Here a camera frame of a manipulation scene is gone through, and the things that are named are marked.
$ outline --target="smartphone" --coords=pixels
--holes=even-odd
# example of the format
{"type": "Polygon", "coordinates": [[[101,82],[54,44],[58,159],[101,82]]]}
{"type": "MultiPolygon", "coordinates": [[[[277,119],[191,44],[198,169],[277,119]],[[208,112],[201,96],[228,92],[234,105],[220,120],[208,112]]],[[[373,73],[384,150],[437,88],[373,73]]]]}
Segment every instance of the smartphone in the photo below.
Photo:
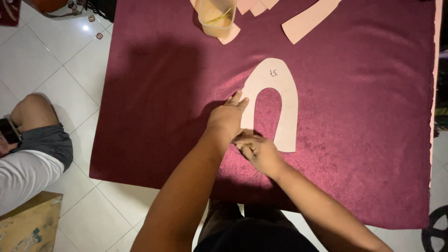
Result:
{"type": "Polygon", "coordinates": [[[22,138],[17,132],[16,127],[9,118],[0,119],[0,132],[9,144],[19,143],[22,138]]]}

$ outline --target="floor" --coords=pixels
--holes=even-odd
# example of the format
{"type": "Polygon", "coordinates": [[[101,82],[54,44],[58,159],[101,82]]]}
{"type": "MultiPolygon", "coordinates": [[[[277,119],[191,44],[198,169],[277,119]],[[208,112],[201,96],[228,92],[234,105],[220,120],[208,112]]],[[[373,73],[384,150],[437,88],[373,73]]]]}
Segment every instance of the floor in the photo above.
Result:
{"type": "MultiPolygon", "coordinates": [[[[26,95],[43,93],[73,141],[71,167],[46,188],[64,194],[54,251],[128,252],[158,190],[88,178],[113,24],[97,15],[89,22],[91,13],[49,19],[22,4],[18,27],[0,26],[0,115],[26,95]],[[97,33],[103,34],[101,40],[97,33]]],[[[431,211],[448,204],[447,154],[444,132],[434,140],[431,211]]],[[[285,215],[319,251],[326,251],[300,214],[285,215]]],[[[440,229],[447,226],[446,218],[437,223],[440,229]]],[[[397,252],[424,251],[421,230],[368,228],[397,252]]],[[[439,251],[443,241],[432,241],[439,251]]]]}

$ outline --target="black shorts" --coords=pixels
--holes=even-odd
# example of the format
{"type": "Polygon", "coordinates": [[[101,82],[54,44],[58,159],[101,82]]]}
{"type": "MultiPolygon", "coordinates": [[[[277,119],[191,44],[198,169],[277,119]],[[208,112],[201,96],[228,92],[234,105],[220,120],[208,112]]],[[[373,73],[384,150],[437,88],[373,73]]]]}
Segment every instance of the black shorts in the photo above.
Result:
{"type": "Polygon", "coordinates": [[[9,153],[35,150],[48,154],[62,164],[66,171],[73,161],[73,146],[69,134],[64,132],[62,124],[51,125],[22,132],[22,142],[9,153]]]}

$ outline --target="translucent plastic cup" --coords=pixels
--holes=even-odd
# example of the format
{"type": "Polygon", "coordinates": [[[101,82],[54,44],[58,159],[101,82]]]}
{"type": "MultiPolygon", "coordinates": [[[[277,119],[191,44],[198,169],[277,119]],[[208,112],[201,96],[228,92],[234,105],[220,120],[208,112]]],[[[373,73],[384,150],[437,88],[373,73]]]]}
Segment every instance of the translucent plastic cup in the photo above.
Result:
{"type": "Polygon", "coordinates": [[[200,0],[198,17],[204,33],[227,38],[235,19],[237,0],[200,0]]]}

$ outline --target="person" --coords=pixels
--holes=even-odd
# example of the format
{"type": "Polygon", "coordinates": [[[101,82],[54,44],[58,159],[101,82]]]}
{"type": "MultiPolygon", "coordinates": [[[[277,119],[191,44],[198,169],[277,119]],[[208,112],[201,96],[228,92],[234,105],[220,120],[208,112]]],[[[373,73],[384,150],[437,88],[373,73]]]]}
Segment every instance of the person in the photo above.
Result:
{"type": "Polygon", "coordinates": [[[73,160],[72,141],[42,95],[27,95],[9,118],[22,142],[9,144],[0,134],[0,216],[56,181],[73,160]]]}
{"type": "MultiPolygon", "coordinates": [[[[392,251],[346,208],[286,163],[274,143],[242,133],[248,104],[241,91],[214,109],[196,146],[175,168],[138,233],[131,252],[190,251],[220,163],[230,143],[274,180],[328,251],[392,251]]],[[[194,251],[317,251],[279,210],[211,201],[194,251]]]]}

